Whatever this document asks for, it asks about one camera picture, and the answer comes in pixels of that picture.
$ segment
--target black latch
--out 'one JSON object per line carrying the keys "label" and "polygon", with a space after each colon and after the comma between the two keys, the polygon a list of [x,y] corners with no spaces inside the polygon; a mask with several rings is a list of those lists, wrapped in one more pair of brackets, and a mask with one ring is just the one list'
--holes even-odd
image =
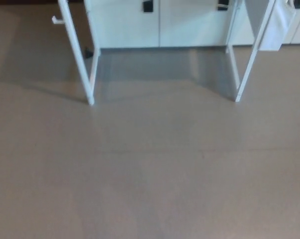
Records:
{"label": "black latch", "polygon": [[294,0],[295,9],[300,9],[300,0]]}
{"label": "black latch", "polygon": [[143,2],[143,12],[153,12],[153,0]]}
{"label": "black latch", "polygon": [[227,11],[229,0],[218,0],[217,11]]}

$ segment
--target floor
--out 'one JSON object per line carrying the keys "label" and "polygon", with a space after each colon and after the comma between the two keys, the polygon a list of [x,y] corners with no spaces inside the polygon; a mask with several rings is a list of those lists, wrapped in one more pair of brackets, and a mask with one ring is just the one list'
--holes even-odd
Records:
{"label": "floor", "polygon": [[54,14],[0,6],[0,239],[300,239],[300,46],[239,104],[204,50],[104,52],[89,107]]}

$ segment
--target black handle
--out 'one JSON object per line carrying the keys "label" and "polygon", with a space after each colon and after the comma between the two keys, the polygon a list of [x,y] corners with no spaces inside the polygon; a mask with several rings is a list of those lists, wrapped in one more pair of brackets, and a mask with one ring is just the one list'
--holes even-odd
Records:
{"label": "black handle", "polygon": [[218,0],[217,11],[227,11],[229,0]]}
{"label": "black handle", "polygon": [[300,9],[300,0],[294,0],[295,9]]}
{"label": "black handle", "polygon": [[153,0],[147,0],[143,2],[143,12],[153,12]]}

